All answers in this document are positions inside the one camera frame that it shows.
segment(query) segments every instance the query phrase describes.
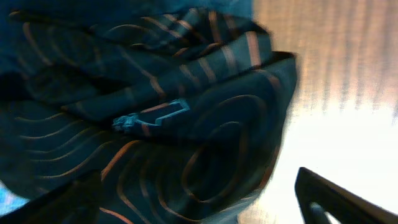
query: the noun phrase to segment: cloth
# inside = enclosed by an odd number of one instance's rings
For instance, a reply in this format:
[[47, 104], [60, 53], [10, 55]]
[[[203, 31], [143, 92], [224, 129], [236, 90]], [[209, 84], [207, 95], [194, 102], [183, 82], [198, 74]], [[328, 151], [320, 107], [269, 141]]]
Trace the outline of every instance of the cloth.
[[97, 223], [222, 223], [266, 186], [297, 74], [249, 19], [11, 21], [0, 179], [13, 192], [33, 199], [101, 170]]
[[13, 10], [23, 10], [53, 19], [63, 19], [83, 26], [104, 22], [121, 22], [140, 16], [174, 13], [193, 7], [204, 7], [240, 17], [252, 17], [251, 0], [2, 0], [0, 1], [0, 73], [13, 72], [13, 50], [9, 43], [15, 38], [8, 15]]

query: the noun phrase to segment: black plastic object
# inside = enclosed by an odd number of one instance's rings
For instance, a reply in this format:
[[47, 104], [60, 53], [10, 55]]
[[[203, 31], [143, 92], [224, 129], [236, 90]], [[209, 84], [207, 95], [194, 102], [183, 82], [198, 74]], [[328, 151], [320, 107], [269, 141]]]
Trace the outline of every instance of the black plastic object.
[[342, 224], [397, 224], [398, 217], [318, 174], [301, 167], [296, 196], [306, 224], [330, 224], [326, 212]]
[[91, 171], [1, 217], [0, 223], [95, 223], [102, 197], [100, 172]]

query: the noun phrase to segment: striped fabric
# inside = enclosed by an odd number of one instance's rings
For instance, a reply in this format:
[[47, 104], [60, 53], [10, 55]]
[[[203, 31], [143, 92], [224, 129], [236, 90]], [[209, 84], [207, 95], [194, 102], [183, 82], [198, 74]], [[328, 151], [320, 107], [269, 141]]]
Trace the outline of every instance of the striped fabric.
[[10, 16], [20, 71], [3, 74], [0, 137], [15, 165], [0, 179], [15, 193], [99, 169], [97, 223], [222, 223], [266, 186], [297, 76], [264, 29], [202, 9], [87, 27]]

